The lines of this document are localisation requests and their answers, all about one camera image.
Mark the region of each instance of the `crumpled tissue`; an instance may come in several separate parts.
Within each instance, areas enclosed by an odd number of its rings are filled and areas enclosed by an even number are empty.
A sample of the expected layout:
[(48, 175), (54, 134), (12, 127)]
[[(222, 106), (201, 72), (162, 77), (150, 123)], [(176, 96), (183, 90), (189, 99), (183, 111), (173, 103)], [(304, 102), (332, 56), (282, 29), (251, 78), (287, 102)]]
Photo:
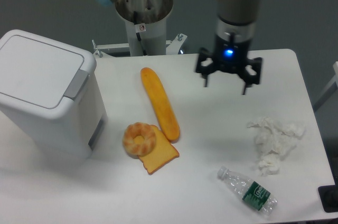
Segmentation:
[(280, 162), (296, 147), (297, 141), (305, 133), (303, 124), (282, 124), (270, 117), (250, 122), (248, 128), (251, 127), (259, 128), (255, 143), (260, 154), (258, 168), (263, 176), (279, 172)]

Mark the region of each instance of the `plastic water bottle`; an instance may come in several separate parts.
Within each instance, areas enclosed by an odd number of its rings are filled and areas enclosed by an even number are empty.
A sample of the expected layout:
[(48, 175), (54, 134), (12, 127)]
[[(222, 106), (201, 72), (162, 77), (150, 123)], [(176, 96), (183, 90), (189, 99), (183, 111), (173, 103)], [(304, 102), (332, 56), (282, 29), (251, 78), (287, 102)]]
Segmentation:
[(245, 203), (266, 215), (270, 215), (277, 205), (277, 199), (251, 178), (221, 167), (217, 173), (229, 188)]

